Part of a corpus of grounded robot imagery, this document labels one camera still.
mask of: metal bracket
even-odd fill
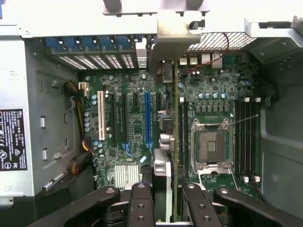
[[[175,11],[163,10],[157,16],[157,42],[151,51],[149,64],[152,76],[156,76],[159,62],[179,59],[190,45],[199,43],[201,39],[200,34],[192,34],[189,29],[190,23],[202,20],[201,12],[187,11],[181,17]]]
[[[209,0],[103,0],[105,15],[156,14],[159,10],[174,10],[178,13],[188,10],[209,12]]]

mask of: motherboard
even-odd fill
[[[141,180],[155,148],[171,149],[178,111],[178,164],[190,182],[207,190],[237,188],[257,197],[259,179],[259,64],[242,54],[226,54],[221,65],[195,67],[195,58],[178,62],[178,92],[173,83],[147,70],[86,71],[86,136],[94,151],[96,188],[123,189]],[[179,105],[175,106],[175,94]]]

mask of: sticker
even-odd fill
[[[0,171],[27,170],[23,110],[0,110]]]
[[[147,159],[147,157],[146,157],[146,156],[143,156],[143,157],[140,159],[140,162],[143,163],[146,159]]]

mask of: mesh grille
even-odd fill
[[[229,32],[226,35],[229,40],[229,50],[240,50],[255,40],[244,32]],[[203,33],[201,42],[191,45],[188,51],[223,51],[226,48],[227,39],[222,33]]]
[[[127,54],[127,55],[121,55],[123,61],[125,62],[125,65],[128,69],[133,69],[134,68],[134,64],[132,61],[132,57]]]
[[[120,65],[120,63],[118,62],[116,56],[114,55],[105,55],[107,57],[107,59],[109,60],[109,62],[116,68],[116,69],[121,69],[122,66]]]
[[[79,70],[86,70],[86,68],[77,62],[75,62],[73,59],[66,57],[66,56],[60,56],[59,57],[62,61],[65,61],[66,63],[70,64],[73,67],[76,67]]]
[[[91,63],[87,58],[85,58],[84,56],[75,56],[76,59],[78,59],[79,61],[81,61],[83,64],[85,64],[86,66],[90,67],[92,70],[97,70],[98,68]]]
[[[99,56],[90,56],[99,66],[103,69],[109,69],[110,67]]]

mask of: white pci slot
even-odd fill
[[[99,140],[105,140],[105,102],[104,92],[98,91],[98,122],[99,122]]]

